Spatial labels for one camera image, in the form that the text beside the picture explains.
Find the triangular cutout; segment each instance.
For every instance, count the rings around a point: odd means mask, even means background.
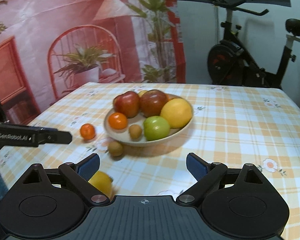
[[[244,181],[248,183],[262,184],[261,179],[254,172],[254,170],[248,170],[246,179]]]
[[[23,184],[30,184],[30,183],[38,183],[41,182],[40,174],[37,170],[32,170],[28,177],[26,177]]]

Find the kiwi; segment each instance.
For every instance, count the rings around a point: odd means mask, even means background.
[[[136,140],[138,139],[142,134],[142,128],[140,125],[133,124],[129,127],[129,134],[131,139]]]
[[[123,153],[123,146],[119,142],[110,142],[108,145],[108,151],[112,157],[118,157]]]

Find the lampshade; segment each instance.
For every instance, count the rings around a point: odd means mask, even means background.
[[[104,0],[93,20],[103,20],[120,16],[138,16],[138,14],[120,0]]]

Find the red arched chair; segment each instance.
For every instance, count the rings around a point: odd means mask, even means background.
[[[64,57],[60,55],[75,52],[75,45],[79,45],[83,48],[101,45],[108,53],[112,53],[114,57],[108,58],[107,62],[102,64],[102,70],[111,68],[116,70],[118,75],[116,75],[115,79],[100,82],[124,82],[125,75],[122,74],[120,61],[121,51],[115,36],[100,26],[77,26],[65,31],[56,38],[48,51],[48,68],[56,101],[83,85],[76,83],[74,75],[65,80],[63,76],[60,76],[60,73],[54,74],[54,72],[66,65]]]

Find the exercise bike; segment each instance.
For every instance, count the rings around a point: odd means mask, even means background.
[[[249,14],[263,16],[269,10],[258,13],[239,8],[246,0],[230,3],[228,0],[210,0],[215,6],[226,9],[226,21],[221,23],[224,36],[219,44],[213,46],[208,55],[208,71],[214,85],[231,85],[282,89],[281,83],[290,59],[295,62],[296,55],[291,55],[293,42],[300,42],[300,20],[288,19],[286,21],[287,42],[284,46],[281,62],[276,74],[260,68],[252,55],[238,39],[240,25],[236,25],[236,32],[232,31],[233,11],[242,11]]]

